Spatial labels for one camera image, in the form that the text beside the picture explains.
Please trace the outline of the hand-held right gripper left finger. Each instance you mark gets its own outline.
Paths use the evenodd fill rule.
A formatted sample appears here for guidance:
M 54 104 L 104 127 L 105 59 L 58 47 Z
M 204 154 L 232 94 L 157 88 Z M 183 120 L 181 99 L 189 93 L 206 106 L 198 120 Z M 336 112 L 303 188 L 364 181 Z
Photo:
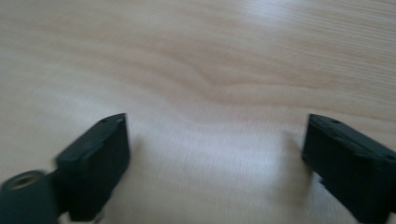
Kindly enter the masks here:
M 127 115 L 96 122 L 55 158 L 58 211 L 93 221 L 104 209 L 131 160 Z

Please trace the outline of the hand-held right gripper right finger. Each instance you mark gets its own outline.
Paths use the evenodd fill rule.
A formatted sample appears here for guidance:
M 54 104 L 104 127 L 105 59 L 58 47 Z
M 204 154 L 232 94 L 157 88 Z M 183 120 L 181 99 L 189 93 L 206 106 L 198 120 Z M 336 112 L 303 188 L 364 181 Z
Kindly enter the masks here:
M 385 224 L 396 214 L 396 151 L 345 123 L 308 116 L 302 160 L 362 224 Z

